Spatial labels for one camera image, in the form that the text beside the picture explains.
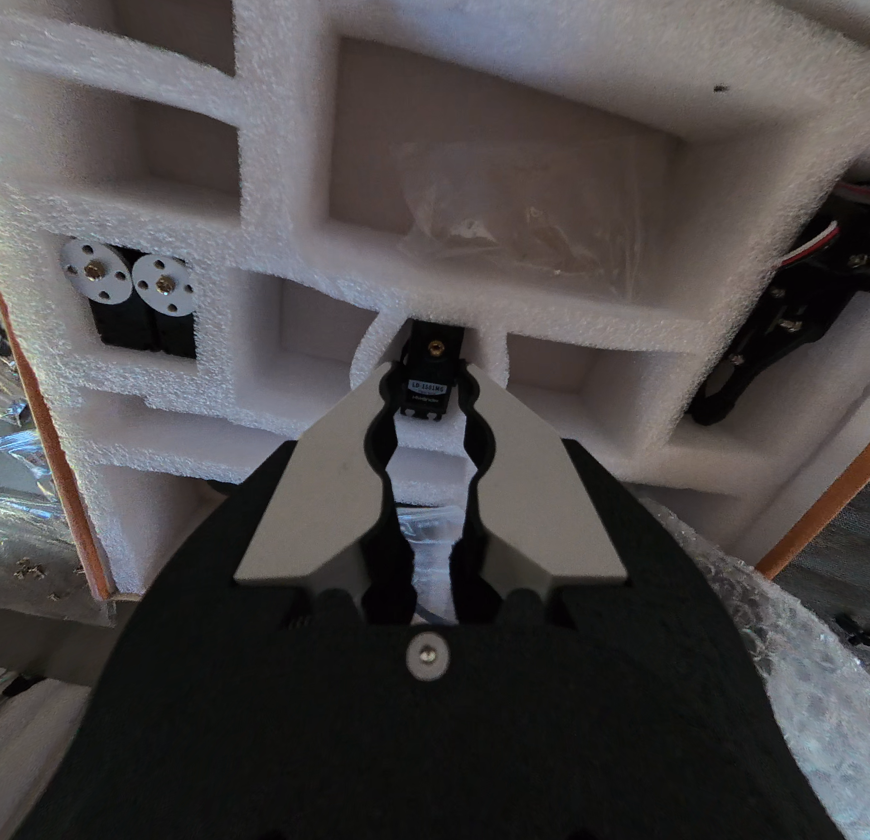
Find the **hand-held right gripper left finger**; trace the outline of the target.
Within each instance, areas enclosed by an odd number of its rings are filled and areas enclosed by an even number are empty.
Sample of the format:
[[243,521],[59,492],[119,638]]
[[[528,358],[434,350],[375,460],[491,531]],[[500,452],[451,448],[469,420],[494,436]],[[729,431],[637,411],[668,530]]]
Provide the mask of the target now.
[[299,438],[234,574],[242,587],[350,596],[365,620],[408,624],[414,552],[387,466],[397,451],[403,367],[386,362]]

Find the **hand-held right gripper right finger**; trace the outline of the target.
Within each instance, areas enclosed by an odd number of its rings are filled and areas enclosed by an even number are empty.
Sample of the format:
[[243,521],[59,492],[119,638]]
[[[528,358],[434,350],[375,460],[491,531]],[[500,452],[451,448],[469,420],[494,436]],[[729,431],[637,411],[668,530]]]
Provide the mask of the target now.
[[470,480],[450,557],[457,622],[493,622],[525,590],[547,607],[564,588],[615,587],[627,569],[556,430],[481,368],[456,382]]

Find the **black servo motor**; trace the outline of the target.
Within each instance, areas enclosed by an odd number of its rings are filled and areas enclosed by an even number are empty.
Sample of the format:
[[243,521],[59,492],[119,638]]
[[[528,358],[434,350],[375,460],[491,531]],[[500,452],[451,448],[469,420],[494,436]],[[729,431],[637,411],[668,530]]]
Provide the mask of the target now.
[[459,370],[465,328],[413,320],[400,352],[402,416],[441,421],[448,410]]

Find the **orange and white cardboard box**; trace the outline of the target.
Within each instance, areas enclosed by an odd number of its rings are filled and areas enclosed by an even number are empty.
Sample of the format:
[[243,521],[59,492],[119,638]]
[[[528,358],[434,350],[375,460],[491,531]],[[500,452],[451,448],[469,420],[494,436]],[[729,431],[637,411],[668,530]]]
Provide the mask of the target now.
[[[218,504],[208,480],[238,484],[280,444],[285,432],[201,413],[152,408],[144,399],[91,388],[45,398],[9,327],[21,383],[67,521],[61,539],[75,547],[82,577],[99,600],[136,600],[207,511]],[[868,384],[851,399],[819,444],[786,432],[799,467],[767,495],[773,455],[740,447],[731,435],[681,424],[665,448],[631,466],[591,423],[577,421],[580,442],[633,491],[673,511],[704,538],[761,570],[789,559],[868,480]]]

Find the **white foam insert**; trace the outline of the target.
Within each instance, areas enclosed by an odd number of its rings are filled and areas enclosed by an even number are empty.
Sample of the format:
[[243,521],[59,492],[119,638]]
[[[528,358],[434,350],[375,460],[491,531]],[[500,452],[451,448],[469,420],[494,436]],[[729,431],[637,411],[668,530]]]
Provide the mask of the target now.
[[[637,136],[667,154],[636,301],[400,247],[404,143]],[[294,439],[413,320],[564,438],[631,466],[681,424],[773,455],[767,495],[868,384],[868,295],[719,424],[686,408],[802,226],[868,176],[868,0],[2,0],[2,300],[45,398],[91,388]],[[118,250],[132,348],[66,280]],[[196,359],[158,350],[132,267],[180,258]]]

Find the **black servo with silver horn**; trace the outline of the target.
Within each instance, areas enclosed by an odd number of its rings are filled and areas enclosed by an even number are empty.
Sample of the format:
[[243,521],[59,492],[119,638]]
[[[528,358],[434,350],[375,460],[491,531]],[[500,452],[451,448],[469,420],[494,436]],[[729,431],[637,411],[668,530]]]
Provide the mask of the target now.
[[196,359],[196,293],[188,266],[180,259],[143,254],[132,267],[133,284],[151,311],[158,350],[170,356]]
[[66,280],[87,301],[97,335],[105,345],[136,344],[130,310],[131,273],[122,254],[95,240],[70,238],[60,249]]

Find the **black metal robot claw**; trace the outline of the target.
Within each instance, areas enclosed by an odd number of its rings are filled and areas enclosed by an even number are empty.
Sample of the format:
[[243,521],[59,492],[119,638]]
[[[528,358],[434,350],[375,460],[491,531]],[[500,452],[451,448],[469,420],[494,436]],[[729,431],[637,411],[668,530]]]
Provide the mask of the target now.
[[712,426],[767,368],[820,340],[869,291],[869,182],[840,181],[778,260],[773,278],[693,396],[687,414]]

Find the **crumpled clear plastic bag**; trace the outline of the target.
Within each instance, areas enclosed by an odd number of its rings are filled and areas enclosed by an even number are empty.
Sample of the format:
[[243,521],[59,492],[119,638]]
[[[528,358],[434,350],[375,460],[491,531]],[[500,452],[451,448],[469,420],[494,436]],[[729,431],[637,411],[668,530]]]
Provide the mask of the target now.
[[643,292],[667,175],[659,142],[408,142],[393,160],[411,215],[407,256],[597,298]]

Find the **large clear plastic bag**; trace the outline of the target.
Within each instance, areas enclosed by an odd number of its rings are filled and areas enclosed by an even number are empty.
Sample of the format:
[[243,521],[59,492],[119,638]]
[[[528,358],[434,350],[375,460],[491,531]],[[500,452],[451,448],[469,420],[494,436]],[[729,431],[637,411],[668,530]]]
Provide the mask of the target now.
[[1,608],[89,625],[111,624],[111,610],[96,601],[91,590],[53,604],[20,592],[12,570],[23,557],[65,557],[80,563],[11,347],[2,339]]

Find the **bubble wrap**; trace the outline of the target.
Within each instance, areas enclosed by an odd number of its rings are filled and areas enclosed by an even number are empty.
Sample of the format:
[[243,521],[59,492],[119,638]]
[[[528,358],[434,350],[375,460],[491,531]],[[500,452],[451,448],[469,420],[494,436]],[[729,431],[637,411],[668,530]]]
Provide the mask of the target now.
[[640,502],[718,595],[758,672],[799,769],[844,838],[869,837],[868,671],[797,598],[695,532]]

